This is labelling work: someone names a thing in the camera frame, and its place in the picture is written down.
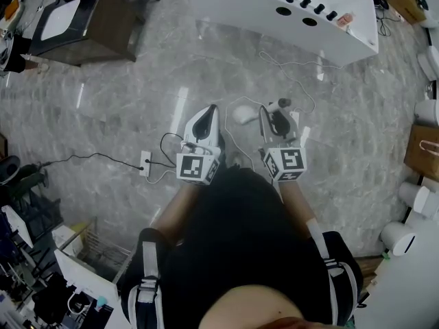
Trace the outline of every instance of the cable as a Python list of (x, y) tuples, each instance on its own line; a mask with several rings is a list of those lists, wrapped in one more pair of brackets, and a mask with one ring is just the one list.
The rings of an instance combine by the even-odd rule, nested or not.
[(392, 32), (391, 32), (390, 28), (383, 21), (384, 20), (389, 20), (389, 21), (392, 21), (392, 22), (401, 22), (401, 18), (400, 19), (390, 19), (389, 17), (385, 17), (385, 11), (384, 10), (382, 10), (382, 12), (383, 12), (383, 16), (380, 17), (380, 16), (378, 16), (378, 10), (377, 10), (377, 22), (381, 23), (381, 25), (379, 27), (378, 34), (380, 36), (391, 36)]
[(235, 139), (233, 138), (233, 135), (232, 135), (232, 133), (230, 133), (230, 131), (227, 129), (227, 110), (228, 110), (228, 108), (229, 108), (229, 106), (230, 105), (233, 105), (235, 102), (237, 102), (237, 101), (239, 101), (239, 100), (241, 100), (241, 99), (247, 99), (248, 101), (251, 101), (252, 103), (255, 103), (255, 104), (257, 104), (257, 105), (262, 105), (263, 106), (263, 103), (260, 103), (260, 102), (258, 102), (258, 101), (255, 101), (255, 100), (251, 100), (249, 97), (246, 97), (246, 96), (241, 96), (240, 98), (238, 98), (238, 99), (236, 99), (236, 100), (234, 100), (234, 101), (232, 101), (232, 102), (230, 102), (227, 106), (226, 106), (226, 116), (224, 117), (224, 129), (226, 130), (226, 132), (228, 133), (228, 135), (230, 135), (230, 138), (232, 139), (232, 142), (235, 144), (235, 146), (236, 146), (236, 148), (240, 151), (240, 152), (242, 152), (245, 156), (247, 156), (247, 158), (250, 160), (250, 162), (252, 163), (252, 170), (254, 171), (254, 163), (253, 163), (253, 160), (252, 160), (252, 158), (240, 147), (240, 146), (238, 146), (238, 144), (236, 143), (236, 141), (235, 141)]
[(163, 134), (162, 139), (160, 140), (160, 150), (162, 151), (162, 154), (165, 155), (165, 157), (167, 158), (167, 160), (170, 161), (170, 163), (172, 163), (172, 164), (174, 165), (174, 168), (175, 168), (175, 167), (177, 167), (177, 165), (176, 165), (174, 162), (172, 162), (172, 160), (171, 160), (171, 159), (169, 158), (169, 156), (163, 151), (163, 148), (162, 148), (163, 139), (165, 138), (166, 135), (170, 135), (170, 134), (177, 136), (177, 137), (180, 138), (181, 140), (183, 140), (183, 137), (180, 136), (180, 135), (178, 135), (178, 134), (176, 134), (176, 133), (167, 132), (167, 133), (164, 133), (164, 134)]
[[(164, 166), (164, 167), (176, 168), (177, 165), (171, 160), (171, 158), (169, 158), (169, 156), (163, 151), (163, 148), (162, 148), (163, 139), (166, 137), (166, 135), (175, 135), (175, 136), (177, 136), (178, 138), (180, 138), (182, 141), (183, 141), (184, 139), (183, 139), (183, 137), (182, 137), (181, 135), (178, 135), (178, 134), (176, 134), (176, 133), (167, 132), (167, 133), (164, 133), (164, 134), (163, 134), (162, 139), (160, 140), (160, 151), (162, 151), (162, 154), (165, 155), (165, 157), (167, 158), (167, 160), (170, 161), (170, 163), (172, 163), (173, 166), (169, 166), (169, 165), (164, 164), (164, 163), (161, 163), (161, 162), (153, 162), (153, 161), (149, 161), (149, 160), (147, 160), (147, 162), (149, 161), (149, 163), (151, 163), (151, 164), (153, 164), (153, 165), (161, 165), (161, 166)], [(165, 177), (166, 173), (174, 173), (174, 174), (176, 174), (175, 171), (171, 171), (170, 169), (168, 169), (167, 171), (164, 171), (163, 174), (162, 174), (162, 176), (159, 177), (159, 179), (157, 179), (155, 182), (151, 182), (151, 181), (148, 179), (148, 177), (145, 177), (145, 179), (146, 179), (146, 181), (147, 181), (148, 183), (150, 183), (150, 184), (157, 184), (158, 182), (160, 182), (160, 181)]]
[(293, 82), (296, 82), (297, 84), (299, 84), (300, 85), (300, 87), (302, 88), (302, 90), (303, 90), (303, 92), (306, 94), (306, 96), (308, 96), (308, 98), (310, 98), (311, 99), (311, 101), (313, 102), (313, 108), (312, 108), (312, 110), (311, 111), (305, 111), (305, 110), (303, 110), (302, 108), (300, 108), (300, 107), (297, 107), (297, 108), (294, 108), (293, 109), (293, 111), (295, 112), (295, 111), (301, 111), (301, 112), (303, 112), (303, 113), (305, 113), (305, 114), (311, 114), (312, 112), (314, 112), (314, 110), (316, 109), (316, 101), (314, 100), (314, 98), (310, 95), (310, 94), (308, 94), (308, 92), (305, 90), (305, 88), (303, 87), (303, 85), (302, 85), (302, 83), (300, 83), (298, 80), (295, 80), (294, 78), (292, 78), (292, 77), (290, 77), (286, 72), (285, 72), (285, 69), (283, 68), (284, 66), (286, 66), (286, 65), (288, 65), (288, 64), (297, 64), (297, 65), (299, 65), (299, 66), (304, 66), (304, 65), (306, 65), (306, 64), (310, 64), (310, 63), (313, 63), (313, 64), (317, 64), (318, 66), (321, 66), (321, 67), (331, 67), (331, 68), (333, 68), (333, 69), (342, 69), (343, 67), (341, 66), (341, 67), (339, 67), (339, 66), (331, 66), (330, 64), (320, 64), (320, 63), (318, 63), (318, 62), (314, 62), (314, 61), (308, 61), (308, 62), (305, 62), (305, 63), (299, 63), (299, 62), (286, 62), (286, 63), (279, 63), (279, 62), (277, 62), (273, 57), (271, 57), (268, 53), (266, 53), (265, 51), (260, 51), (259, 52), (259, 57), (262, 59), (262, 60), (264, 60), (264, 61), (266, 61), (266, 62), (268, 62), (268, 63), (271, 63), (271, 64), (274, 64), (275, 66), (278, 66), (281, 70), (282, 70), (282, 73), (283, 73), (283, 75), (286, 77), (286, 78), (288, 78), (289, 80), (292, 80)]
[(87, 308), (88, 306), (84, 305), (84, 307), (82, 308), (82, 310), (80, 310), (79, 312), (75, 312), (74, 310), (72, 310), (70, 308), (70, 301), (71, 299), (73, 299), (73, 296), (76, 295), (76, 292), (74, 291), (71, 296), (69, 297), (69, 299), (67, 300), (67, 308), (69, 309), (70, 312), (72, 312), (74, 315), (81, 315)]
[(155, 182), (151, 182), (151, 181), (149, 181), (149, 180), (148, 180), (148, 177), (145, 177), (145, 178), (146, 178), (146, 181), (147, 181), (148, 183), (150, 183), (150, 184), (157, 184), (158, 182), (160, 182), (160, 181), (163, 179), (163, 177), (165, 177), (166, 173), (174, 173), (174, 174), (176, 174), (175, 171), (171, 171), (170, 169), (168, 169), (167, 171), (163, 172), (162, 176), (159, 177), (159, 179), (157, 179)]
[(132, 168), (138, 169), (139, 171), (142, 171), (142, 170), (143, 170), (143, 167), (133, 166), (132, 164), (129, 164), (129, 163), (126, 163), (126, 162), (123, 162), (123, 161), (119, 161), (119, 160), (115, 160), (114, 158), (111, 158), (110, 156), (107, 156), (107, 155), (105, 155), (105, 154), (101, 154), (100, 152), (95, 152), (94, 154), (91, 154), (90, 156), (77, 156), (77, 155), (71, 155), (71, 156), (70, 156), (69, 158), (67, 158), (66, 160), (59, 160), (59, 161), (49, 161), (49, 162), (45, 162), (45, 163), (41, 164), (40, 169), (43, 168), (43, 167), (50, 166), (50, 165), (52, 165), (53, 163), (67, 162), (68, 160), (70, 160), (70, 159), (73, 158), (73, 157), (77, 157), (77, 158), (90, 158), (90, 157), (93, 157), (93, 156), (96, 156), (96, 155), (98, 155), (98, 156), (103, 156), (103, 157), (107, 157), (107, 158), (109, 158), (109, 159), (112, 160), (112, 161), (115, 161), (115, 162), (121, 163), (121, 164), (123, 164), (123, 165), (125, 165), (125, 166), (129, 166), (129, 167), (132, 167)]

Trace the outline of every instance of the white shoulder strap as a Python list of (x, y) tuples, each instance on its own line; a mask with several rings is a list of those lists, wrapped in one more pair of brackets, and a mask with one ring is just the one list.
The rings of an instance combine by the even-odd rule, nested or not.
[(329, 291), (331, 296), (331, 312), (332, 312), (332, 325), (336, 326), (338, 321), (338, 303), (337, 303), (337, 293), (335, 292), (333, 278), (339, 276), (344, 273), (344, 269), (346, 270), (349, 281), (351, 282), (352, 288), (352, 296), (353, 296), (353, 308), (349, 318), (352, 317), (354, 310), (357, 308), (357, 281), (355, 279), (354, 273), (352, 272), (351, 267), (343, 262), (337, 262), (335, 259), (329, 258), (329, 251), (326, 242), (324, 241), (323, 233), (318, 225), (318, 222), (315, 218), (311, 219), (307, 222), (307, 227), (311, 237), (316, 243), (317, 249), (319, 251), (320, 257), (322, 257), (325, 265), (328, 270), (329, 277)]
[(144, 241), (143, 247), (143, 279), (140, 285), (132, 288), (128, 296), (128, 316), (133, 329), (137, 329), (137, 303), (154, 303), (157, 317), (157, 329), (165, 329), (163, 321), (162, 292), (157, 284), (158, 264), (156, 244)]

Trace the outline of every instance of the white cable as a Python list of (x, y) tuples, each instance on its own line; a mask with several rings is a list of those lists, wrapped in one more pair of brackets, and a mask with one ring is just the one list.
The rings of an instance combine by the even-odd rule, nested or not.
[(84, 306), (84, 308), (80, 311), (80, 312), (75, 312), (74, 310), (72, 310), (71, 308), (70, 308), (70, 301), (71, 301), (71, 299), (73, 299), (73, 296), (75, 296), (75, 295), (77, 295), (76, 294), (76, 291), (74, 291), (72, 294), (71, 294), (71, 297), (69, 297), (69, 299), (67, 300), (67, 308), (69, 309), (69, 311), (70, 312), (72, 312), (74, 315), (81, 315), (87, 308), (88, 308), (88, 306)]
[(209, 153), (210, 153), (210, 155), (213, 155), (213, 152), (212, 152), (212, 150), (210, 150), (208, 147), (205, 147), (205, 146), (203, 146), (203, 145), (199, 145), (199, 144), (197, 144), (197, 143), (190, 143), (189, 141), (186, 141), (186, 140), (183, 140), (182, 142), (181, 142), (181, 148), (183, 148), (184, 146), (190, 146), (190, 145), (193, 145), (193, 146), (195, 146), (195, 147), (199, 147), (200, 149), (203, 149), (204, 151), (208, 151)]
[(230, 103), (227, 105), (227, 107), (226, 107), (226, 116), (224, 117), (224, 129), (226, 130), (226, 132), (228, 133), (228, 135), (230, 135), (230, 138), (232, 139), (232, 142), (235, 144), (236, 148), (237, 148), (240, 152), (242, 152), (244, 155), (246, 155), (247, 158), (250, 160), (250, 162), (252, 163), (252, 170), (254, 171), (254, 163), (253, 163), (252, 158), (251, 158), (251, 157), (250, 157), (250, 156), (249, 156), (249, 155), (248, 155), (248, 154), (247, 154), (242, 148), (240, 148), (240, 147), (238, 146), (238, 144), (236, 143), (235, 139), (233, 138), (232, 133), (230, 133), (230, 131), (227, 129), (227, 110), (228, 110), (228, 107), (229, 107), (230, 105), (233, 105), (235, 102), (237, 102), (237, 101), (239, 101), (239, 100), (241, 100), (241, 99), (247, 99), (248, 101), (251, 101), (252, 103), (255, 103), (255, 104), (257, 104), (257, 105), (262, 105), (262, 106), (263, 106), (263, 103), (260, 103), (260, 102), (255, 101), (255, 100), (251, 100), (251, 98), (246, 97), (246, 96), (241, 96), (240, 98), (238, 98), (238, 99), (236, 99), (236, 100), (230, 102)]
[(278, 67), (281, 69), (283, 75), (284, 75), (286, 78), (288, 78), (289, 80), (292, 80), (293, 82), (296, 82), (297, 84), (300, 85), (300, 87), (302, 88), (302, 90), (303, 90), (303, 92), (306, 94), (306, 96), (308, 96), (308, 97), (311, 99), (311, 101), (313, 102), (313, 108), (312, 108), (311, 111), (308, 111), (308, 112), (307, 112), (307, 111), (303, 110), (303, 108), (297, 107), (297, 108), (294, 108), (293, 111), (295, 112), (295, 111), (299, 110), (299, 111), (302, 111), (302, 112), (305, 113), (305, 114), (310, 114), (310, 113), (314, 112), (314, 110), (316, 109), (316, 101), (314, 100), (314, 98), (313, 98), (310, 94), (308, 94), (308, 92), (307, 92), (307, 91), (305, 90), (305, 88), (303, 87), (302, 83), (300, 83), (298, 80), (295, 80), (294, 78), (290, 77), (290, 76), (285, 72), (285, 69), (284, 69), (283, 67), (284, 67), (284, 66), (287, 66), (288, 64), (298, 64), (299, 66), (304, 66), (304, 65), (306, 65), (306, 64), (314, 63), (314, 64), (317, 64), (318, 66), (321, 66), (321, 67), (331, 67), (331, 68), (333, 68), (333, 69), (342, 69), (342, 68), (343, 68), (343, 67), (339, 67), (339, 66), (331, 66), (330, 64), (320, 64), (320, 63), (318, 63), (318, 62), (314, 62), (314, 61), (308, 61), (308, 62), (305, 62), (305, 63), (299, 63), (299, 62), (293, 62), (293, 61), (291, 61), (291, 62), (286, 62), (286, 63), (279, 63), (279, 62), (277, 62), (273, 57), (271, 57), (268, 53), (266, 53), (265, 51), (260, 51), (260, 52), (259, 52), (259, 57), (260, 57), (262, 60), (264, 60), (264, 61), (266, 61), (266, 62), (268, 62), (268, 63), (274, 64), (275, 66), (278, 66)]
[(159, 177), (159, 179), (157, 179), (155, 182), (150, 182), (150, 181), (148, 180), (148, 177), (145, 177), (145, 178), (146, 178), (146, 181), (147, 181), (148, 183), (150, 183), (150, 184), (157, 184), (158, 182), (160, 182), (160, 181), (163, 179), (163, 177), (165, 176), (166, 173), (174, 173), (174, 174), (176, 174), (175, 171), (171, 171), (170, 169), (168, 169), (168, 170), (165, 171), (165, 172), (162, 174), (162, 176)]

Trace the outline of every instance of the gray marble floor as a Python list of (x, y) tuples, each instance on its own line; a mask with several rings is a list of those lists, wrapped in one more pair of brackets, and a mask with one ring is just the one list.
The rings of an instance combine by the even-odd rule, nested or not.
[[(40, 3), (26, 1), (26, 36), (32, 36)], [(210, 103), (219, 106), (224, 120), (226, 106), (241, 96), (264, 103), (288, 97), (294, 107), (311, 109), (300, 86), (261, 60), (259, 52), (279, 62), (316, 60), (313, 54), (253, 32), (196, 21), (189, 0), (133, 4), (147, 20), (137, 62), (80, 68), (50, 62), (46, 73), (0, 79), (0, 131), (24, 163), (99, 151), (137, 165), (141, 150), (163, 160), (159, 143), (165, 132), (182, 134), (187, 119)], [(388, 25), (392, 35), (380, 37), (379, 55), (342, 70), (323, 69), (322, 80), (315, 65), (286, 68), (316, 100), (313, 113), (300, 115), (300, 126), (311, 128), (309, 170), (300, 185), (323, 228), (339, 231), (355, 255), (380, 253), (382, 227), (405, 212), (396, 190), (412, 174), (403, 157), (414, 105), (427, 84), (416, 60), (427, 45), (424, 31), (407, 23)], [(267, 176), (257, 153), (262, 144), (257, 123), (231, 121), (230, 130), (254, 158), (257, 172)], [(224, 137), (227, 151), (235, 151)], [(178, 141), (167, 138), (165, 149), (177, 148)], [(163, 170), (154, 166), (151, 179)], [(180, 185), (170, 174), (150, 185), (138, 171), (100, 157), (54, 164), (48, 172), (45, 192), (61, 198), (68, 223), (97, 215), (100, 230), (127, 247)]]

